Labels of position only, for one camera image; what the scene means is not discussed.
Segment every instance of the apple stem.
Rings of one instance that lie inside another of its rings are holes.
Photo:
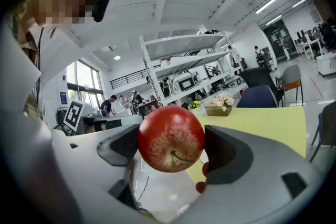
[[[175,156],[176,158],[178,158],[179,160],[184,161],[184,162],[190,162],[190,163],[194,163],[195,162],[195,161],[193,161],[191,159],[184,159],[184,158],[179,157],[176,154],[176,151],[171,151],[170,154],[172,154],[173,156]]]

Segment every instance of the window frame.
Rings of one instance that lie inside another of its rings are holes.
[[[77,79],[77,61],[80,62],[82,65],[85,65],[86,67],[90,68],[90,74],[91,74],[91,80],[92,80],[93,88],[89,88],[89,87],[78,85],[78,79]],[[94,79],[93,79],[93,70],[94,70],[95,72],[97,72],[98,87],[100,89],[102,89],[102,87],[101,87],[101,81],[100,81],[100,76],[99,76],[99,71],[97,69],[93,68],[92,66],[89,66],[87,63],[85,63],[85,62],[83,62],[81,60],[76,60],[74,62],[74,68],[75,68],[75,84],[70,83],[70,82],[67,81],[68,90],[72,90],[72,91],[77,92],[78,100],[81,101],[81,102],[85,102],[85,100],[82,100],[81,92],[87,92],[88,94],[94,94],[96,96],[96,102],[98,104],[98,107],[100,107],[101,104],[100,104],[100,102],[98,100],[97,94],[101,94],[103,96],[103,99],[104,99],[104,93],[103,93],[103,90],[95,89],[96,86],[94,84]]]

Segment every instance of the yellow table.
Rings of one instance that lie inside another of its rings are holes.
[[[196,115],[201,125],[216,125],[259,135],[286,144],[302,157],[306,156],[306,121],[302,106],[268,109],[232,109],[228,117]],[[205,181],[203,163],[198,160],[187,169],[193,182]]]

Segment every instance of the window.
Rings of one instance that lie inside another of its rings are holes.
[[[67,82],[69,100],[79,100],[99,109],[104,96],[96,69],[81,61],[73,62],[67,67]]]

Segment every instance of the backpack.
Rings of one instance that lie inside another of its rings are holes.
[[[261,50],[260,50],[259,53],[256,52],[256,54],[257,54],[257,61],[258,61],[258,62],[263,62],[263,61],[265,61],[264,56],[261,54]]]

